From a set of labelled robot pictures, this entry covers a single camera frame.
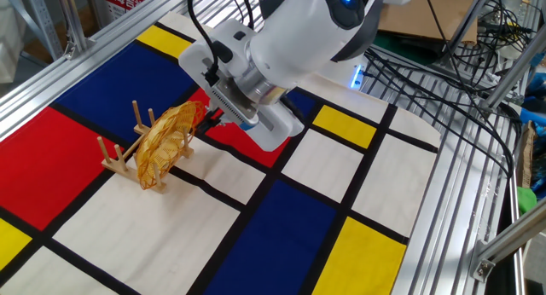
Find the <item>metal rail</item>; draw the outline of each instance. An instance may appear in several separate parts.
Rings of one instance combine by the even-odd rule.
[[[542,27],[538,31],[536,37],[531,40],[529,46],[527,46],[518,60],[508,70],[487,100],[483,102],[483,107],[487,109],[497,108],[516,83],[529,71],[529,64],[532,58],[537,53],[543,52],[544,49],[546,49],[546,27]]]
[[[46,49],[51,54],[53,60],[62,56],[62,47],[57,32],[55,31],[55,25],[49,15],[47,6],[44,0],[28,0],[32,6],[32,11],[36,17],[36,22],[39,28],[44,32],[46,40]]]
[[[485,281],[495,264],[514,253],[528,240],[546,228],[546,200],[541,200],[515,223],[508,226],[489,243],[476,246],[477,257],[473,277]]]
[[[67,23],[68,46],[66,57],[70,60],[75,55],[86,51],[91,42],[85,38],[84,29],[78,16],[78,8],[74,0],[59,0],[59,3]]]
[[[450,40],[450,51],[455,51],[456,48],[459,47],[464,35],[468,32],[472,22],[478,18],[486,1],[487,0],[473,0],[472,5],[470,5],[470,9],[468,9],[468,12],[462,19],[461,24],[457,27],[455,36]],[[449,57],[444,59],[444,63],[446,66],[450,63]]]
[[[255,26],[259,30],[264,21],[258,0],[250,2],[256,17]],[[241,19],[231,0],[195,0],[195,5],[197,18],[210,27],[229,18]],[[133,9],[93,36],[96,44],[87,52],[71,61],[59,59],[8,94],[8,98],[0,99],[0,140],[169,11],[187,14],[186,2],[146,0],[144,6]],[[383,49],[375,47],[375,50],[382,57],[398,63],[395,68],[412,81],[468,110],[464,105],[469,103],[469,98],[461,91],[423,72],[425,68],[420,65]],[[380,77],[379,72],[387,70],[381,64],[378,66],[379,70],[369,65],[368,73],[378,78],[365,78],[361,91],[411,111],[442,134],[439,154],[392,294],[481,294],[483,287],[474,284],[470,273],[471,252],[478,240],[489,240],[497,234],[507,180],[490,159],[447,131],[442,124],[478,143],[498,160],[502,160],[502,149],[478,125],[445,104],[424,98],[425,95],[403,81]],[[411,95],[418,95],[416,100],[432,117],[392,89],[394,84]],[[493,113],[490,121],[508,146],[514,148],[515,133],[508,119]]]
[[[44,31],[40,29],[40,27],[36,24],[36,22],[32,19],[32,17],[28,14],[28,12],[25,9],[25,6],[20,0],[8,0],[11,5],[14,7],[14,9],[17,11],[17,13],[20,14],[20,16],[23,18],[23,20],[26,22],[28,27],[32,30],[34,35],[39,39],[39,41],[49,50],[49,53],[55,57],[55,51],[52,49],[52,45],[49,44],[48,37],[45,35]]]

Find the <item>table surface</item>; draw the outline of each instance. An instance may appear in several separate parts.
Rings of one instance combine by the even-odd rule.
[[[258,0],[251,0],[256,26],[263,26]],[[210,27],[228,18],[238,18],[231,0],[197,0],[196,13]],[[125,17],[97,33],[96,44],[78,59],[64,59],[30,79],[19,89],[0,99],[0,138],[12,134],[28,119],[41,111],[58,95],[98,68],[124,48],[138,34],[150,27],[169,11],[186,14],[183,0],[148,0],[145,7],[133,10]],[[400,64],[419,67],[388,51],[377,49],[380,55]],[[400,67],[407,77],[444,98],[468,104],[468,98],[434,76]],[[370,66],[369,72],[377,75]],[[396,79],[384,81],[398,84],[410,94],[418,94]],[[385,87],[376,78],[367,78],[361,91],[422,117],[441,133],[439,155],[433,175],[427,185],[425,199],[413,229],[392,293],[466,294],[483,293],[485,285],[468,278],[469,258],[476,240],[488,240],[497,232],[497,222],[505,198],[506,177],[489,159],[440,124],[448,124],[472,142],[502,159],[502,151],[494,140],[476,124],[444,104],[418,99],[434,117],[428,117],[419,107],[398,92]],[[499,134],[514,148],[515,133],[509,121],[496,114],[490,121]],[[507,195],[517,209],[515,195]],[[516,280],[520,279],[520,254],[515,255]]]

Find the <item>golden woven bowl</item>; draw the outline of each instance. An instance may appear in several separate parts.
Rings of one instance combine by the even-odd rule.
[[[136,151],[137,175],[142,189],[157,184],[154,164],[163,178],[183,153],[184,134],[191,141],[195,126],[205,116],[203,103],[187,101],[171,107],[159,117],[148,134],[144,136]]]

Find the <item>yellow square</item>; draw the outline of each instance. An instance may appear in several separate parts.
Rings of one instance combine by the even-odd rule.
[[[313,295],[389,294],[406,246],[348,217]]]
[[[178,58],[191,44],[157,26],[151,26],[136,39],[174,58]]]
[[[8,265],[30,241],[30,236],[0,219],[0,269]]]
[[[322,107],[313,124],[362,148],[368,148],[375,133],[373,126],[327,106]]]

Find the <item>red square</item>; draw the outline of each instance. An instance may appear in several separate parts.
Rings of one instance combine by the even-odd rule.
[[[189,98],[189,101],[201,101],[205,105],[208,105],[210,98],[206,96],[204,90],[199,89]],[[238,125],[233,123],[226,124],[225,126],[218,125],[211,128],[206,135],[225,145],[230,145],[240,153],[267,167],[273,166],[279,155],[281,155],[282,150],[287,146],[289,140],[287,139],[284,141],[284,143],[274,151],[266,152],[260,148],[247,133],[239,128]]]
[[[0,206],[44,230],[103,170],[97,137],[46,107],[0,142]],[[104,143],[115,157],[113,143]]]

